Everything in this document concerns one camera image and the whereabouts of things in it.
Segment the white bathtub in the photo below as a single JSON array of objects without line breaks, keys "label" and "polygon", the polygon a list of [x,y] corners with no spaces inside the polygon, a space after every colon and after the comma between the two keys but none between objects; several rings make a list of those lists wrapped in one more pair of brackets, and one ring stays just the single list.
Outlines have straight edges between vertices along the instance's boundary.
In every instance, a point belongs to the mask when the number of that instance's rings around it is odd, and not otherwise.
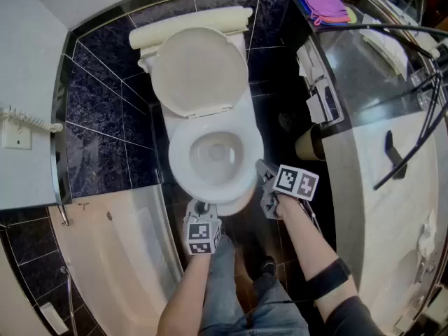
[{"label": "white bathtub", "polygon": [[[85,210],[78,203],[89,202]],[[183,269],[160,185],[49,207],[73,281],[107,336],[154,336]]]}]

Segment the chrome bathtub grab bar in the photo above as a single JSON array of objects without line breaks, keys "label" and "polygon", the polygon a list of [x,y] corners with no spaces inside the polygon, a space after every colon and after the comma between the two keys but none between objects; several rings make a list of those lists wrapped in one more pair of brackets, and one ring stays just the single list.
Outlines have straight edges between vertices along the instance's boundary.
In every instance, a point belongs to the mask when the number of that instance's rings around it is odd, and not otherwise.
[{"label": "chrome bathtub grab bar", "polygon": [[68,302],[69,302],[69,317],[71,321],[71,329],[73,336],[78,336],[78,331],[76,327],[76,320],[75,320],[75,311],[74,311],[74,305],[73,305],[73,285],[72,285],[72,278],[69,270],[67,267],[61,267],[60,272],[66,275],[66,288],[67,288],[67,294],[68,294]]}]

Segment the chrome sink faucet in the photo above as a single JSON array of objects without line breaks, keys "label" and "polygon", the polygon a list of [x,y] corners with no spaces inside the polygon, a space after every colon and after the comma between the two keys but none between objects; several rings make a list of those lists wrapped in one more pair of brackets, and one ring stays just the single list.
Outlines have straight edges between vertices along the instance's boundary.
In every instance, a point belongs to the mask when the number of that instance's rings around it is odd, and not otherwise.
[{"label": "chrome sink faucet", "polygon": [[435,270],[434,262],[427,258],[422,258],[417,267],[414,282],[416,284],[421,284],[426,280],[433,278],[434,270]]}]

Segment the black armband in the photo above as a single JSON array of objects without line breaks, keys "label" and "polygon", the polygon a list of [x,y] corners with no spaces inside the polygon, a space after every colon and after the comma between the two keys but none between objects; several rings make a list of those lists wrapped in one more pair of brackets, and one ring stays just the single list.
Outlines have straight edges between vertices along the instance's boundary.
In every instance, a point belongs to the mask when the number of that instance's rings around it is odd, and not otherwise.
[{"label": "black armband", "polygon": [[344,284],[350,276],[351,271],[346,263],[338,258],[307,281],[310,296],[313,300],[318,300]]}]

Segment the white soap dish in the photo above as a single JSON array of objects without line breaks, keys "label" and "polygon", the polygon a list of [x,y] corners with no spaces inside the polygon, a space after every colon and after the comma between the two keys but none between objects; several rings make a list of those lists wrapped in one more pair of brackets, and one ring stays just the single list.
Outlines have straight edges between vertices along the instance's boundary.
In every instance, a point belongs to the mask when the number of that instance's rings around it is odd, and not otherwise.
[{"label": "white soap dish", "polygon": [[50,302],[43,304],[39,309],[57,335],[63,335],[69,331],[66,323],[62,320],[61,316]]}]

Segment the chrome bathtub spout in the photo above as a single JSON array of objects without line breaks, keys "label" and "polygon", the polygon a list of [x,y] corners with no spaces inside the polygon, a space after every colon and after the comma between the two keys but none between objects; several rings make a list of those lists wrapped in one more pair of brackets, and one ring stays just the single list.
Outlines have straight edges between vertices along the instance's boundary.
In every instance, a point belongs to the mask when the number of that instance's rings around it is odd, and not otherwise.
[{"label": "chrome bathtub spout", "polygon": [[66,209],[65,209],[64,205],[59,204],[57,207],[58,207],[59,213],[60,213],[60,215],[62,217],[62,224],[64,226],[70,226],[71,225],[71,221],[70,221],[70,219],[69,219],[69,217],[67,215],[67,212],[66,212]]}]

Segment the person's right forearm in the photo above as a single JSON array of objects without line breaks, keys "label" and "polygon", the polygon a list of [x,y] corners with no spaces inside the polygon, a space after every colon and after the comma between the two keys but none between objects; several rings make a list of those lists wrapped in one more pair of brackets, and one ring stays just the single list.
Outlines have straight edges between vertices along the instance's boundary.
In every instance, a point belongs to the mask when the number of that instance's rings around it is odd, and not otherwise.
[{"label": "person's right forearm", "polygon": [[[304,278],[309,282],[328,269],[338,259],[338,255],[319,233],[296,199],[287,195],[278,195],[277,198],[279,205],[276,212],[283,218]],[[316,299],[322,319],[326,321],[343,301],[357,294],[354,279],[348,276],[344,283]]]}]

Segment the orange cloth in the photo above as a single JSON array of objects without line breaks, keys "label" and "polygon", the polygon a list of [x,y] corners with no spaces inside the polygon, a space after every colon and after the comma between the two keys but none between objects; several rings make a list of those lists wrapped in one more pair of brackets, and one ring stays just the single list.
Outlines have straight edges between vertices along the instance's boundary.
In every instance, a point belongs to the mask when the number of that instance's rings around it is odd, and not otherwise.
[{"label": "orange cloth", "polygon": [[351,22],[351,18],[348,15],[340,17],[328,17],[323,15],[311,14],[311,19],[315,26],[328,25],[328,26],[342,26]]}]

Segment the person's blue jeans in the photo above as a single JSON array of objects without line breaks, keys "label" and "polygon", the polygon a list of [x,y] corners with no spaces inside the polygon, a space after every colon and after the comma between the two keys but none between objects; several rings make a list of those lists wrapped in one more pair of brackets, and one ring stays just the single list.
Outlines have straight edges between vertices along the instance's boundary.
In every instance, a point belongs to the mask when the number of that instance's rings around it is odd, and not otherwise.
[{"label": "person's blue jeans", "polygon": [[248,256],[244,280],[235,274],[234,242],[221,237],[211,258],[199,336],[310,336],[277,275],[262,274],[264,250],[254,244]]}]

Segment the purple cloth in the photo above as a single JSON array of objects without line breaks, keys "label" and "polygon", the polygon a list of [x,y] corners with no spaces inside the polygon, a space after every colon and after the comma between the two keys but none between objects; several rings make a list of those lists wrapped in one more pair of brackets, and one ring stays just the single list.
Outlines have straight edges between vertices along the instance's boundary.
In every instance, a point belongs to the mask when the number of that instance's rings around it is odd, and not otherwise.
[{"label": "purple cloth", "polygon": [[347,15],[341,0],[305,0],[311,8],[312,14],[328,17],[340,17]]}]

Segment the white telephone wall plate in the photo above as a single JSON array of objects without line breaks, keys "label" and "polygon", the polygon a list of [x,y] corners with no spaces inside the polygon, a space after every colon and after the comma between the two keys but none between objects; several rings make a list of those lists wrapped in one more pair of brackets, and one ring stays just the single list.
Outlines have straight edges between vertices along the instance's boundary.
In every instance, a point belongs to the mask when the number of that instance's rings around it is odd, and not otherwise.
[{"label": "white telephone wall plate", "polygon": [[1,126],[1,145],[7,149],[31,150],[32,131],[12,119],[5,119]]}]

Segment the person's left forearm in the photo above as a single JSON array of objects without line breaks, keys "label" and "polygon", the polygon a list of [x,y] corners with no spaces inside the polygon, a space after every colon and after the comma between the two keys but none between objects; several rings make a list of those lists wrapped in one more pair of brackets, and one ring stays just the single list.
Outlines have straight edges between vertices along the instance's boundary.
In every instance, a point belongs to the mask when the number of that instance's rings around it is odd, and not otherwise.
[{"label": "person's left forearm", "polygon": [[157,336],[198,336],[202,320],[211,256],[195,255],[190,259],[157,326]]}]

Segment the tan waste bin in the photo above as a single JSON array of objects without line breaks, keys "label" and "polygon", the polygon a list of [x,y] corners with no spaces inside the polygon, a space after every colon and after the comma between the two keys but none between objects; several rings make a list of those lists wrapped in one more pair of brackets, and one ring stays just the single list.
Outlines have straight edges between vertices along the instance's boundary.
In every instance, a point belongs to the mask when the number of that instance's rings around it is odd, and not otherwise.
[{"label": "tan waste bin", "polygon": [[326,160],[319,125],[312,125],[296,140],[295,153],[301,160]]}]

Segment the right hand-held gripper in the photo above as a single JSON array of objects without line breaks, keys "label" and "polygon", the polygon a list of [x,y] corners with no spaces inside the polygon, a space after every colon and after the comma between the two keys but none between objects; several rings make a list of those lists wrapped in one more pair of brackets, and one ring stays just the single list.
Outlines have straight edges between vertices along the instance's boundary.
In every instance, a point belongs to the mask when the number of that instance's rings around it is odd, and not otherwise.
[{"label": "right hand-held gripper", "polygon": [[300,200],[308,217],[316,220],[310,202],[314,198],[319,175],[284,164],[278,167],[263,159],[258,159],[255,167],[262,181],[263,194],[260,205],[266,218],[281,219],[276,212],[279,204],[277,195],[285,194]]}]

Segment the crumpled white washcloth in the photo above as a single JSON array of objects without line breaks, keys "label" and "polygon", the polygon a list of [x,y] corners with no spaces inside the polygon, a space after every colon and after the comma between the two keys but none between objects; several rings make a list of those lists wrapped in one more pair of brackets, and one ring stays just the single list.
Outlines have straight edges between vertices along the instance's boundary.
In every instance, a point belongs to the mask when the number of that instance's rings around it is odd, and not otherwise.
[{"label": "crumpled white washcloth", "polygon": [[435,234],[437,232],[435,212],[432,210],[425,223],[421,235],[418,239],[417,248],[421,256],[425,259],[429,259],[431,254],[435,250]]}]

